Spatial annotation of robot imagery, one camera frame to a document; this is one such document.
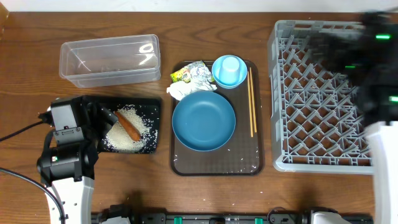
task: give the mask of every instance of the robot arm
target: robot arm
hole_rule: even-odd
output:
[[[54,101],[47,115],[55,130],[46,136],[37,161],[41,181],[61,202],[66,224],[90,224],[98,143],[118,119],[84,96]],[[56,147],[50,147],[53,137]],[[54,201],[47,200],[51,223],[61,223]]]
[[[366,139],[374,166],[376,224],[398,223],[398,25],[388,13],[361,17],[365,26],[356,40],[328,34],[312,37],[314,57],[326,69],[348,75],[358,87],[355,105],[364,115]],[[337,216],[314,214],[314,224],[340,224]]]
[[[366,128],[374,166],[377,224],[398,223],[398,121],[380,121]]]

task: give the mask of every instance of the wooden table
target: wooden table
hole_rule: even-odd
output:
[[[267,40],[280,19],[354,21],[357,14],[313,13],[15,13],[0,42],[0,136],[37,121],[57,97],[100,94],[160,96],[160,142],[155,154],[100,154],[95,165],[92,210],[126,203],[137,212],[165,208],[185,213],[267,213],[281,206],[324,206],[342,213],[374,214],[372,178],[364,175],[277,172],[271,159],[271,86]],[[156,34],[162,54],[157,82],[77,88],[58,75],[64,42]],[[169,74],[183,60],[214,60],[234,54],[254,62],[260,74],[266,166],[254,177],[180,177],[169,162],[171,97]],[[40,180],[36,161],[45,134],[41,125],[0,143],[0,166]],[[49,223],[43,192],[0,174],[1,223]]]

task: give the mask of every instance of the gray dish rack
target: gray dish rack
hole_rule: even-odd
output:
[[[278,21],[268,40],[272,160],[279,171],[373,174],[363,116],[344,74],[311,62],[309,34],[358,36],[355,22]]]

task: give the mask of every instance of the chopsticks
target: chopsticks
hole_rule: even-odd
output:
[[[253,123],[254,123],[254,132],[257,133],[257,124],[256,124],[256,106],[254,106],[254,88],[253,88],[253,77],[251,75],[250,68],[250,89],[251,89],[251,102],[253,104]]]
[[[251,88],[250,88],[249,72],[248,72],[248,95],[249,95],[250,136],[253,138],[253,121],[251,118]]]
[[[256,124],[256,106],[254,104],[253,77],[251,73],[251,68],[249,69],[248,72],[248,96],[249,96],[249,115],[250,115],[250,136],[253,138],[253,123],[254,123],[255,133],[257,133],[257,124]]]

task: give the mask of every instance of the brown tray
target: brown tray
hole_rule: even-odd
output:
[[[194,61],[181,62],[174,71]],[[211,71],[214,61],[204,61]],[[182,176],[194,175],[256,175],[264,167],[262,140],[261,101],[257,67],[244,61],[252,69],[254,99],[256,105],[257,133],[250,135],[249,98],[247,79],[238,87],[227,90],[217,85],[215,93],[225,97],[236,115],[236,127],[232,138],[221,148],[210,152],[198,152],[184,146],[171,129],[170,164],[172,170]],[[178,101],[172,100],[172,112]]]

